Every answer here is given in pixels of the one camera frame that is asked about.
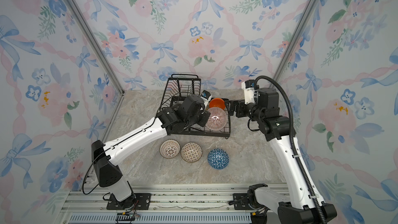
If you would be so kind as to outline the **pink ribbed glass bowl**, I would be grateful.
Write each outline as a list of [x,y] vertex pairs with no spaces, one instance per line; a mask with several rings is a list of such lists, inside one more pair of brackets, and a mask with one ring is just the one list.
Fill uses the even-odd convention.
[[207,111],[210,112],[210,118],[206,124],[206,127],[212,131],[220,131],[228,123],[228,116],[226,112],[220,108],[213,107]]

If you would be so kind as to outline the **orange plastic bowl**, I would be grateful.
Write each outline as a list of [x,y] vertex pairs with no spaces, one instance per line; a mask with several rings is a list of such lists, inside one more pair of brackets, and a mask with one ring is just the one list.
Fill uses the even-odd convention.
[[213,108],[213,107],[217,107],[222,110],[225,110],[225,108],[226,108],[225,101],[221,98],[214,98],[209,103],[209,108]]

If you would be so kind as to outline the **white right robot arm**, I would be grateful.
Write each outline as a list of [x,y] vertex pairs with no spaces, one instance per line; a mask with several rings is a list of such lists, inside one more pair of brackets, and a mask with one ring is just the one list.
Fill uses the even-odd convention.
[[285,197],[266,184],[249,187],[244,198],[256,211],[275,212],[282,224],[326,224],[337,217],[333,204],[326,203],[317,190],[299,150],[292,117],[279,113],[279,94],[275,89],[242,84],[244,99],[233,101],[230,115],[256,122],[270,143],[289,190]]

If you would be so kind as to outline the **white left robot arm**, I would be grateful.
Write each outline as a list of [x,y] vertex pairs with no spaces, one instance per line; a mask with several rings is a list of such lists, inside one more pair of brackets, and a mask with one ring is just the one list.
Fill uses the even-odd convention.
[[181,104],[161,108],[155,117],[124,136],[106,143],[100,140],[92,143],[91,167],[95,170],[98,185],[110,191],[108,210],[133,209],[137,204],[119,164],[153,141],[180,134],[195,124],[205,126],[210,115],[206,110],[210,101],[211,94],[206,90],[200,95],[191,94]]

